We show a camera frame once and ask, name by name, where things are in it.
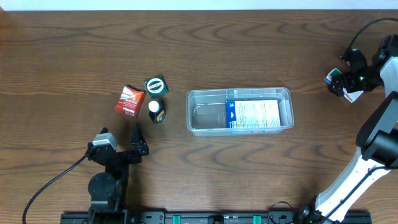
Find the white green medicine box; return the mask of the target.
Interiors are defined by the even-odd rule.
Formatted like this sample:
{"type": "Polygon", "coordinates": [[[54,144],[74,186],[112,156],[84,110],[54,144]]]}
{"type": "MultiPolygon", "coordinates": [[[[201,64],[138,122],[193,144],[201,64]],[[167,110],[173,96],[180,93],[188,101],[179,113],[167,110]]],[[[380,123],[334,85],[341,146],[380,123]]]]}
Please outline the white green medicine box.
{"type": "Polygon", "coordinates": [[[342,73],[337,68],[334,68],[325,77],[325,81],[328,84],[329,91],[338,97],[345,97],[350,103],[355,102],[364,93],[364,91],[348,93],[347,89],[343,86],[341,82],[333,82],[332,79],[335,77],[337,78],[339,75],[342,75],[342,73]]]}

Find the red Panadol box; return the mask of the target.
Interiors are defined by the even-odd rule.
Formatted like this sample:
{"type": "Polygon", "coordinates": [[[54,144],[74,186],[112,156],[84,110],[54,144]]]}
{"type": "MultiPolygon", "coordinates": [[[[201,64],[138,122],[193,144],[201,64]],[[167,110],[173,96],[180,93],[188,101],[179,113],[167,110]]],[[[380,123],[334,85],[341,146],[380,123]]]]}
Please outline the red Panadol box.
{"type": "Polygon", "coordinates": [[[114,109],[117,113],[137,117],[145,96],[145,92],[125,86],[114,109]]]}

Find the green round-label box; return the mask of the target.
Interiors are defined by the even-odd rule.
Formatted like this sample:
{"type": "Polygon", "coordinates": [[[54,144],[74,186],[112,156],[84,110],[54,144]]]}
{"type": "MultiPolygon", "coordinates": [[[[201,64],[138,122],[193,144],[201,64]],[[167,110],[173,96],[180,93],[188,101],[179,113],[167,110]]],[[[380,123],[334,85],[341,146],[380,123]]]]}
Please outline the green round-label box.
{"type": "Polygon", "coordinates": [[[151,98],[165,96],[169,89],[162,75],[144,81],[145,88],[151,98]]]}

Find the clear plastic container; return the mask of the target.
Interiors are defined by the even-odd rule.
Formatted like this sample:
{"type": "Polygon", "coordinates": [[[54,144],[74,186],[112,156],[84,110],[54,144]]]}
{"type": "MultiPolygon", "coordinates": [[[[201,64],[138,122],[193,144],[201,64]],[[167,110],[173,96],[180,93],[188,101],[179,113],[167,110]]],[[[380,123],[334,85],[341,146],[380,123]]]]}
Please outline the clear plastic container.
{"type": "Polygon", "coordinates": [[[284,87],[192,90],[187,93],[187,128],[195,136],[277,134],[294,125],[290,91],[284,87]],[[228,128],[226,102],[277,100],[279,128],[228,128]]]}

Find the blue fever patch box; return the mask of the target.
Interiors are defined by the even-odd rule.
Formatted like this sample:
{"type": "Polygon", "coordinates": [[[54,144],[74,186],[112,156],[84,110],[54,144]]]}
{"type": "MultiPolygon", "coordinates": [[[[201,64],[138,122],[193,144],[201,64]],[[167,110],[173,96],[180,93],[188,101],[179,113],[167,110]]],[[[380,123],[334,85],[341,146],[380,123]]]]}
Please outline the blue fever patch box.
{"type": "Polygon", "coordinates": [[[226,102],[228,128],[279,128],[280,115],[277,100],[249,100],[226,102]]]}

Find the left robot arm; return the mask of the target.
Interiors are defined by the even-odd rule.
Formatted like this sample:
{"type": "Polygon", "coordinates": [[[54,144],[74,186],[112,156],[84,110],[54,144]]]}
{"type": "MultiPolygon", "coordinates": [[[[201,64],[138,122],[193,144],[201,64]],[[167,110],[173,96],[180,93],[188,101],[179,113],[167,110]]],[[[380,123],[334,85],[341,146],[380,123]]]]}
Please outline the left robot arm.
{"type": "Polygon", "coordinates": [[[105,167],[105,171],[93,176],[88,184],[91,208],[96,212],[115,212],[121,209],[126,196],[129,166],[142,162],[149,154],[139,124],[134,127],[131,148],[117,151],[118,142],[107,128],[103,128],[92,142],[88,143],[88,160],[105,167]]]}

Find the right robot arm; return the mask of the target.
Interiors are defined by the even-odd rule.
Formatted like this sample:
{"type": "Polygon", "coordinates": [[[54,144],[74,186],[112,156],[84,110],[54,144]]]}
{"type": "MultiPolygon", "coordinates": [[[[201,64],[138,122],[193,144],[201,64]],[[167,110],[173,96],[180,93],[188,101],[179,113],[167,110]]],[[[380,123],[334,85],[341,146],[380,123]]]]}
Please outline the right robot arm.
{"type": "Polygon", "coordinates": [[[355,201],[397,168],[397,36],[381,41],[371,64],[351,47],[341,59],[350,70],[329,74],[330,92],[343,96],[383,86],[386,98],[361,127],[352,160],[324,192],[295,214],[294,223],[342,223],[355,201]]]}

